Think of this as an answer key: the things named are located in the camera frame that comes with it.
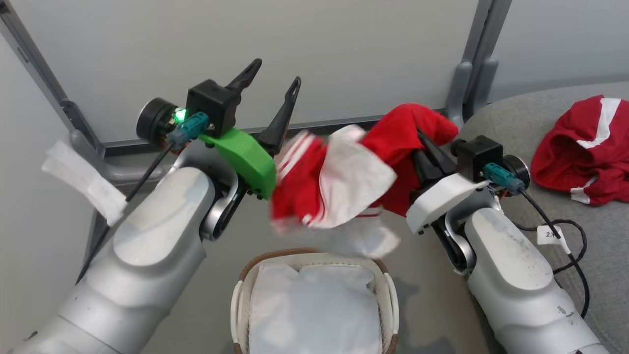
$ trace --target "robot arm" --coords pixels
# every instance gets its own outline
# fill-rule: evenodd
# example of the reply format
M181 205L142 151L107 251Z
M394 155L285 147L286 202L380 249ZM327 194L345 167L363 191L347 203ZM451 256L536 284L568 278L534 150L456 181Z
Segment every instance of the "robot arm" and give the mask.
M458 157L454 172L448 169L451 162L442 162L442 152L439 158L415 159L420 181L426 176L420 171L433 174L429 187L413 194L406 214L411 230L422 234L433 227L508 353L607 353L555 282L548 261L502 213L490 187L499 180L513 194L528 188L526 165L503 157L502 146L483 136L454 142L452 153ZM432 166L420 166L422 161ZM494 178L495 169L487 169L492 164L508 174ZM509 174L521 184L512 183Z
M293 81L284 105L256 141L233 126L240 93L260 65L261 60L253 61L226 87L212 80L195 86L185 109L162 99L144 107L137 133L156 145L170 147L169 134L181 133L178 128L187 134L185 121L199 112L209 118L204 135L179 151L170 171L120 224L57 314L15 353L141 352L205 258L203 239L220 237L246 193L268 197L274 187L269 185L275 183L272 156L283 143L301 80Z

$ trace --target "white wall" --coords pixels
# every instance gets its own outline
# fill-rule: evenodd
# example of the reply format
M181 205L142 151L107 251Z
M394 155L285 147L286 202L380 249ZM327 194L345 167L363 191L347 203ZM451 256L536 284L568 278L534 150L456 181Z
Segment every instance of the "white wall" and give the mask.
M41 171L45 151L68 130L2 35L0 107L0 353L7 353L72 290L93 208Z
M629 80L629 1L513 0L493 56L489 101Z
M11 0L101 141L135 139L142 106L227 84L263 60L238 109L266 126L297 75L294 122L443 108L474 0Z

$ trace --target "gray couch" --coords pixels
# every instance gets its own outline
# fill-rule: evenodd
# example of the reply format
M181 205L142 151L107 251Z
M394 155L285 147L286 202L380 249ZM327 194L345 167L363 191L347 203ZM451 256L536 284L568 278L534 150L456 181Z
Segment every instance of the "gray couch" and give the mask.
M460 137L472 139L485 135L504 146L505 154L516 155L530 165L544 135L574 102L598 94L629 100L629 83L597 84L552 89L524 94L493 103L474 115L463 127ZM587 234L587 252L579 262L591 292L586 322L610 353L629 353L629 204L611 202L592 207L575 202L570 196L545 190L534 183L531 196L551 220L572 219ZM524 226L537 226L543 220L523 197L505 198L506 215ZM582 242L579 231L562 226L569 247L576 255ZM527 235L535 243L536 235ZM568 262L561 248L544 246L541 252L553 268ZM581 281L573 268L557 275L578 309L583 306Z

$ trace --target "black cable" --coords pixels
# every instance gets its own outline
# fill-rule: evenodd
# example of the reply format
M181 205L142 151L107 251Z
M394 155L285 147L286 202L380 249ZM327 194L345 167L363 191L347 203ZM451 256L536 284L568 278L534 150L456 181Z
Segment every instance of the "black cable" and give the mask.
M586 232L585 232L585 230L583 230L583 228L581 227L581 225L577 224L577 222L576 222L576 221L574 221L574 220L556 219L556 220L553 220L553 221L552 221L552 223L553 223L553 225L557 225L557 224L570 224L570 225L572 225L572 226L576 227L576 228L579 230L579 232L581 233L581 241L582 241L582 243L583 243L583 247L581 248L581 252L579 252L579 255L577 256L577 263L578 263L579 261L581 261L581 259L583 259L583 256L585 256L585 254L586 254L586 250L587 250L587 236L586 236ZM535 232L535 231L537 231L537 227L525 227L525 226L522 226L522 225L517 224L517 223L515 223L515 222L514 222L513 224L514 224L517 228L519 228L520 230L522 230L522 231L530 231L530 232ZM560 266L559 268L557 268L557 269L553 270L553 271L552 271L552 273L553 273L554 275L557 275L557 274L561 273L562 271L564 271L564 270L566 270L566 269L569 269L570 267L572 267L572 263L568 263L568 264L566 264L566 265L564 265L564 266Z
M162 162L162 160L168 154L168 152L172 149L172 147L173 147L173 144L169 144L166 148L164 148L164 150L162 150L162 152L160 152L160 154L155 158L155 160L153 160L153 163L151 164L151 166L148 167L147 171L144 172L144 175L142 176L142 178L140 178L138 183L135 184L135 187L133 187L129 195L126 196L125 200L127 202L129 202L133 197L135 197L136 194L138 194L138 192L142 188L142 185L144 185L144 183L151 176L153 171L155 171L155 168L157 168L157 165L159 165L159 163ZM94 257L96 257L96 254L98 253L99 248L105 241L105 236L107 236L109 229L110 229L109 225L106 225L103 231L101 232L101 234L98 236L98 240L96 241L94 248L92 248L92 251L87 257L85 263L83 264L83 268L81 268L81 272L79 273L77 282L74 285L77 285L81 281L81 279L83 279L83 276L85 276L85 273L87 273L87 269L89 268L90 263L92 263L92 260L94 260Z
M135 184L135 187L133 187L133 190L131 191L131 193L129 193L129 195L126 197L127 202L129 202L133 197L135 197L135 195L140 191L140 188L142 188L142 185L144 185L144 182L146 182L147 179L151 177L151 174L153 173L153 171L155 171L155 168L157 168L157 165L159 165L159 163L162 162L166 154L168 154L168 152L172 149L173 146L174 144L170 143L166 148L164 148L164 150L162 150L162 152L159 153L159 155L155 158L155 160L153 160L153 163L151 164L151 166L149 166L147 171L144 172L144 176L140 178L138 183Z
M559 232L557 232L557 229L555 228L553 223L550 221L550 219L546 216L546 213L544 213L542 208L540 208L540 206L537 205L537 203L535 203L533 198L524 190L524 188L520 188L519 191L522 194L522 196L525 197L529 203L531 203L533 208L537 210L540 216L542 216L542 219L544 219L544 222L550 227L550 230L555 235L555 237L557 239L561 239L561 235L559 234ZM583 270L581 269L581 266L579 266L579 264L577 263L577 260L574 259L574 256L572 255L572 253L567 253L567 255L568 255L568 258L570 258L570 265L573 266L574 269L577 271L577 273L579 274L579 278L581 278L581 283L583 283L584 302L583 302L583 309L581 310L581 318L585 318L587 314L587 308L589 307L589 298L590 298L589 285L587 284L587 279L586 279L585 274L583 274Z

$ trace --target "laundry basket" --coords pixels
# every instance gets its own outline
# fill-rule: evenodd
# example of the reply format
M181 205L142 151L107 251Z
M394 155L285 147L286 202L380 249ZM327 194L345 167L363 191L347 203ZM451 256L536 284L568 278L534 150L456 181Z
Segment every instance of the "laundry basket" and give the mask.
M357 265L369 269L376 282L374 292L378 299L382 352L393 354L398 344L399 307L393 279L381 260L372 260L359 254L318 253L316 249L296 248L271 252L253 259L240 274L231 297L231 337L236 354L249 353L249 310L253 285L262 263L284 263L299 271L309 265Z

